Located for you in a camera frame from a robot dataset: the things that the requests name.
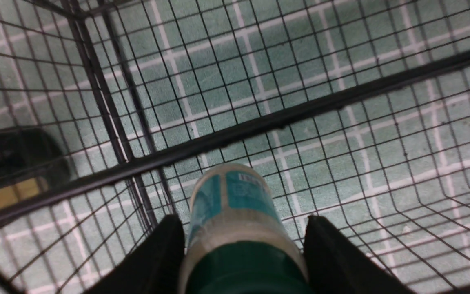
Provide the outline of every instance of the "teal label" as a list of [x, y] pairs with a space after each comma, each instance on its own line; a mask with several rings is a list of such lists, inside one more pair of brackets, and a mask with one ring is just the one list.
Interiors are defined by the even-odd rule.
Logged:
[[197, 231], [209, 219], [219, 214], [220, 209], [220, 176], [215, 175], [202, 184], [195, 196], [190, 221], [190, 234], [188, 235], [188, 246]]
[[280, 223], [271, 196], [258, 178], [242, 171], [230, 171], [226, 173], [226, 184], [231, 208], [258, 210]]

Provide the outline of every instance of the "plastic bottle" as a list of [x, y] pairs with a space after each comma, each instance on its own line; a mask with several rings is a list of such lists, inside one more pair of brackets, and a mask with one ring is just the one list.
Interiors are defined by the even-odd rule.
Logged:
[[191, 215], [179, 294], [312, 293], [304, 259], [253, 169], [229, 163], [207, 171]]

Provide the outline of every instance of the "tiled floor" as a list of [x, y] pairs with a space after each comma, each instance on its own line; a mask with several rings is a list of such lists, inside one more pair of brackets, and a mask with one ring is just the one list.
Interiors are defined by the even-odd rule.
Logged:
[[[74, 177], [116, 165], [67, 21], [4, 2], [0, 89], [12, 91], [0, 90], [0, 128], [42, 125]], [[222, 4], [134, 0], [110, 13], [158, 150], [470, 49], [470, 0]], [[97, 4], [82, 3], [89, 7]], [[86, 25], [123, 144], [144, 156], [102, 17]], [[307, 216], [320, 214], [418, 292], [470, 283], [470, 67], [166, 168], [184, 223], [196, 179], [232, 160], [265, 177], [300, 247]], [[142, 178], [160, 220], [169, 212], [160, 180]], [[145, 238], [126, 185], [8, 225], [0, 268], [9, 276], [26, 268], [15, 283], [31, 293], [88, 287]]]

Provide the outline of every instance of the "black object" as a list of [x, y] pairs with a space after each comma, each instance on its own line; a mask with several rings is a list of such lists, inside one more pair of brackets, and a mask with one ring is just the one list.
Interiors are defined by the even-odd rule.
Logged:
[[178, 216], [165, 216], [151, 235], [86, 294], [174, 294], [184, 258]]
[[0, 130], [0, 188], [38, 177], [48, 188], [70, 180], [68, 163], [52, 137], [39, 128]]
[[317, 294], [413, 293], [378, 268], [323, 216], [309, 217], [304, 257]]

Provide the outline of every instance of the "shopping cart basket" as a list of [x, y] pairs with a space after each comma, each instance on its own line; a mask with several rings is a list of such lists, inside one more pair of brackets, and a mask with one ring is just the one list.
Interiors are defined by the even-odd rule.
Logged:
[[470, 0], [0, 0], [8, 129], [63, 152], [28, 175], [71, 171], [0, 209], [8, 292], [83, 292], [165, 215], [186, 230], [223, 162], [300, 248], [326, 216], [416, 292], [470, 286]]

